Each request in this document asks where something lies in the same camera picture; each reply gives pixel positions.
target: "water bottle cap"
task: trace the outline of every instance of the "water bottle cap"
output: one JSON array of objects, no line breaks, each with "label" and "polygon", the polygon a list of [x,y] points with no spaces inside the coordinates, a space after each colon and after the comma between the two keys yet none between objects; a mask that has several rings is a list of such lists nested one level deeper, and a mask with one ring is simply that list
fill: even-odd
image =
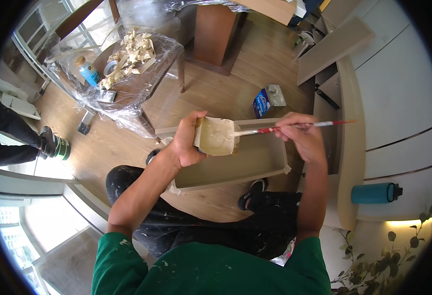
[{"label": "water bottle cap", "polygon": [[83,65],[86,62],[85,57],[83,55],[79,56],[75,61],[75,64],[78,66]]}]

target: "paint-stained shirt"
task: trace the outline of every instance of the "paint-stained shirt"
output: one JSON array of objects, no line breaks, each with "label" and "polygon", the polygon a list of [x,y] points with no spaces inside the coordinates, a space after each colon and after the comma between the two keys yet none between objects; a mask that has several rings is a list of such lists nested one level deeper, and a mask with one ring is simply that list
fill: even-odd
[{"label": "paint-stained shirt", "polygon": [[222,245],[179,245],[147,264],[121,233],[98,243],[91,293],[101,294],[331,294],[319,238],[296,245],[281,267]]}]

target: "person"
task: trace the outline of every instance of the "person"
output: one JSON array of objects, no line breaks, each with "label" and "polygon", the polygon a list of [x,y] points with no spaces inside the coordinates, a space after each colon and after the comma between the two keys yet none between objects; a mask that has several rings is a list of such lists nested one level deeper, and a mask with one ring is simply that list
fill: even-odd
[{"label": "person", "polygon": [[41,135],[31,127],[12,109],[0,102],[0,131],[6,132],[27,145],[1,145],[0,166],[30,162],[41,156],[54,157],[56,145],[54,135],[48,126],[44,126]]},{"label": "person", "polygon": [[[276,136],[293,140],[307,163],[303,194],[267,192],[256,180],[239,200],[254,212],[237,222],[200,220],[174,209],[160,194],[182,167],[208,156],[193,146],[194,111],[182,119],[172,142],[145,169],[118,166],[106,179],[113,204],[107,233],[98,242],[92,294],[330,294],[319,230],[327,202],[327,162],[317,127],[295,123],[315,117],[290,113],[277,123]],[[131,238],[157,258],[148,269]],[[268,261],[296,237],[284,267]]]}]

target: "laminate flooring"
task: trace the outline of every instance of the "laminate flooring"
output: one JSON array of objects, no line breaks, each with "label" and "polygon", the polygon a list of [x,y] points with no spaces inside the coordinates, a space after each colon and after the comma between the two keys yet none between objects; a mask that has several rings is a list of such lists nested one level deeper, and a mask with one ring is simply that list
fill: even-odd
[{"label": "laminate flooring", "polygon": [[[209,111],[209,116],[232,120],[254,119],[252,101],[265,84],[279,84],[287,106],[276,114],[289,111],[312,114],[314,81],[296,86],[298,62],[293,56],[297,33],[259,13],[250,13],[252,26],[229,76],[223,76],[190,63],[185,64],[185,89],[179,94],[175,80],[164,78],[144,109],[155,128],[177,126],[194,109]],[[109,119],[95,116],[85,136],[77,127],[85,110],[58,86],[51,83],[36,102],[41,113],[40,128],[48,125],[71,144],[71,156],[64,162],[70,172],[96,197],[109,204],[105,178],[118,165],[145,166],[148,153],[156,145],[127,128],[119,128]],[[269,191],[295,192],[303,161],[293,143],[286,143],[287,175],[269,178]],[[237,208],[237,200],[250,183],[206,190],[164,193],[162,197],[177,209],[201,219],[231,222],[249,216]]]}]

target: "plastic bottle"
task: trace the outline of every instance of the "plastic bottle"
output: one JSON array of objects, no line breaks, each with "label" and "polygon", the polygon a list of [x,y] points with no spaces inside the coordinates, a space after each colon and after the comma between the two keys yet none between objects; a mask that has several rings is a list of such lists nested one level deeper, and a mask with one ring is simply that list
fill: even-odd
[{"label": "plastic bottle", "polygon": [[95,67],[89,61],[86,61],[83,55],[77,58],[75,64],[79,67],[80,74],[87,80],[90,86],[94,87],[98,85],[99,74]]},{"label": "plastic bottle", "polygon": [[354,204],[385,204],[397,200],[403,189],[392,182],[354,186],[351,192]]}]

